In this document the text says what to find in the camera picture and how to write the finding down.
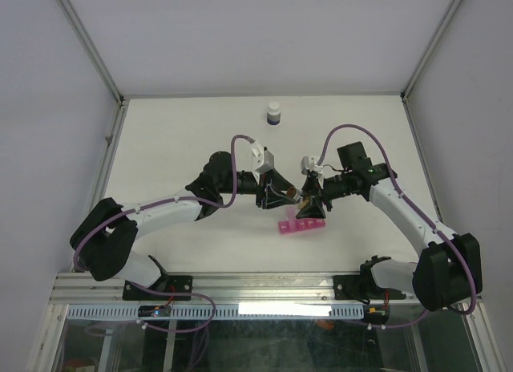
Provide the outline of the clear bottle yellow pills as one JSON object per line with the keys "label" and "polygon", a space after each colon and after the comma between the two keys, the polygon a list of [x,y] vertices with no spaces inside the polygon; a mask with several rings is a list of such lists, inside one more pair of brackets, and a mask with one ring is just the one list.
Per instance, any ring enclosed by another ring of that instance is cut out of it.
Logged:
{"label": "clear bottle yellow pills", "polygon": [[310,195],[308,193],[304,194],[302,190],[295,187],[289,188],[286,191],[286,196],[290,204],[293,204],[297,209],[302,209],[311,203]]}

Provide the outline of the pink weekly pill organizer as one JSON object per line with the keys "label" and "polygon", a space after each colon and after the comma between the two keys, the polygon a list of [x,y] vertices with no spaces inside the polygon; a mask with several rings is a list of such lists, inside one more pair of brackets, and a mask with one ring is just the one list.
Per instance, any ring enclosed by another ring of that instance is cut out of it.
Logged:
{"label": "pink weekly pill organizer", "polygon": [[314,229],[324,228],[326,222],[318,218],[296,218],[297,208],[288,206],[285,209],[286,218],[278,222],[278,232],[281,235],[306,232]]}

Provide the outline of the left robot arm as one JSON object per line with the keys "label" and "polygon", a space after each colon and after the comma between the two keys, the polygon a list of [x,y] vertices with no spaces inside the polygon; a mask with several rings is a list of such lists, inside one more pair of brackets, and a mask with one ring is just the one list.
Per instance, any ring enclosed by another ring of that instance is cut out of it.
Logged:
{"label": "left robot arm", "polygon": [[75,263],[96,281],[121,278],[150,298],[162,297],[171,276],[152,256],[133,251],[141,237],[173,224],[203,220],[219,210],[224,194],[254,195],[256,206],[272,209],[293,203],[293,185],[275,168],[263,173],[232,171],[229,152],[211,155],[199,176],[177,193],[148,204],[129,207],[108,197],[87,215],[70,238]]}

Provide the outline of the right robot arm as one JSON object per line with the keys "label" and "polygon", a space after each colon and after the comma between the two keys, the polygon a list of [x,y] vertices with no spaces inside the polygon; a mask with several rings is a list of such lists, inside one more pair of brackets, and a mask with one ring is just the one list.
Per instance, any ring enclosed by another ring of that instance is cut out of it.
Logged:
{"label": "right robot arm", "polygon": [[398,189],[396,173],[386,164],[373,164],[362,143],[338,148],[337,154],[342,170],[329,178],[314,157],[302,159],[306,180],[296,217],[324,218],[334,200],[362,196],[394,223],[418,254],[415,263],[371,257],[353,281],[343,282],[348,296],[368,303],[392,289],[412,294],[425,309],[436,311],[482,292],[480,246],[473,235],[458,234],[415,207]]}

